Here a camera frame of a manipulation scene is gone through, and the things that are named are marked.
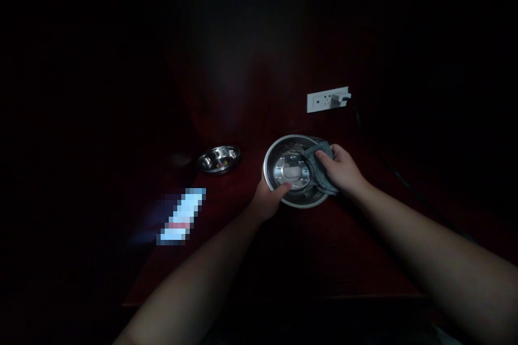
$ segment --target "hand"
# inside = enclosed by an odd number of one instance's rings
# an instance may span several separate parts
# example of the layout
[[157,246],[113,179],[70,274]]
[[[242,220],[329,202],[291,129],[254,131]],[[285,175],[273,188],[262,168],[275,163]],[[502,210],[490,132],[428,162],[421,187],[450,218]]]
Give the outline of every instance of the hand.
[[331,149],[335,160],[332,160],[321,150],[315,152],[317,158],[328,171],[331,182],[346,195],[353,195],[358,190],[368,186],[369,183],[358,170],[351,155],[337,144],[333,144]]
[[261,181],[257,185],[254,198],[248,205],[247,210],[254,214],[260,221],[266,221],[271,218],[281,203],[282,198],[291,190],[291,183],[285,182],[274,191],[271,191],[264,174],[261,175]]

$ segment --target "electrical outlet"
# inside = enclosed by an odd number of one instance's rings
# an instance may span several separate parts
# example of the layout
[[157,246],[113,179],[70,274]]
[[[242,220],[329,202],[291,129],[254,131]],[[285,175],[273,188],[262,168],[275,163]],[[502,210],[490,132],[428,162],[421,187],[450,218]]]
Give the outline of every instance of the electrical outlet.
[[331,105],[331,94],[313,97],[313,111],[324,111]]
[[308,106],[307,113],[326,111],[327,109],[340,108],[347,105],[347,101],[337,101],[332,96],[349,94],[349,86],[342,88],[331,89],[324,92],[310,93],[308,94]]

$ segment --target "forearm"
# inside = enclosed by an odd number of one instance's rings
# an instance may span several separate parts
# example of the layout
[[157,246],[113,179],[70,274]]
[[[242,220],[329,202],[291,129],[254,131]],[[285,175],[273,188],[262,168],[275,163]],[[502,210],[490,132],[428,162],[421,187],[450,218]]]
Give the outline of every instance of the forearm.
[[435,301],[483,342],[516,340],[518,269],[382,191],[352,199]]
[[216,319],[260,225],[247,208],[162,282],[121,337],[138,345],[198,343]]

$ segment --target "power cord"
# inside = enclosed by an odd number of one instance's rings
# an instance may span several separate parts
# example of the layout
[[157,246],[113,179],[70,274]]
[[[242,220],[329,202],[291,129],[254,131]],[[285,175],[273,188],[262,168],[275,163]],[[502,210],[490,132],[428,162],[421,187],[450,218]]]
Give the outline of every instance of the power cord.
[[[358,130],[360,133],[360,138],[363,141],[363,133],[362,133],[362,123],[360,122],[360,113],[358,112],[358,108],[356,105],[351,101],[350,98],[344,98],[344,100],[347,100],[350,104],[352,104],[352,109],[355,112],[356,116],[356,123],[358,124]],[[403,185],[407,189],[409,189],[412,194],[428,209],[431,213],[433,213],[437,218],[441,220],[441,222],[446,226],[447,228],[451,229],[455,233],[463,236],[464,238],[468,239],[472,243],[477,244],[477,242],[468,235],[467,233],[463,232],[459,228],[457,228],[455,225],[453,225],[446,217],[444,217],[414,186],[412,186],[406,179],[402,177],[402,175],[393,167],[391,166],[381,155],[379,155],[379,159],[383,163],[383,165],[389,170],[392,174],[396,176],[397,179],[399,179]]]

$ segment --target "stainless steel bowl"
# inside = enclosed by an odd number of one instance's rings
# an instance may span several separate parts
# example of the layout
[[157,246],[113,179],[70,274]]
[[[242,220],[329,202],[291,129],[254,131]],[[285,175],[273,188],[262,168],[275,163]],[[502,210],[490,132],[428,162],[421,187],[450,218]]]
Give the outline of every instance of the stainless steel bowl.
[[309,169],[302,159],[302,153],[318,143],[309,136],[288,135],[273,143],[266,153],[263,172],[270,190],[291,182],[291,190],[282,199],[286,205],[307,209],[321,204],[328,197],[312,185]]
[[241,160],[238,147],[221,146],[208,150],[198,158],[198,168],[205,174],[224,175],[234,170]]

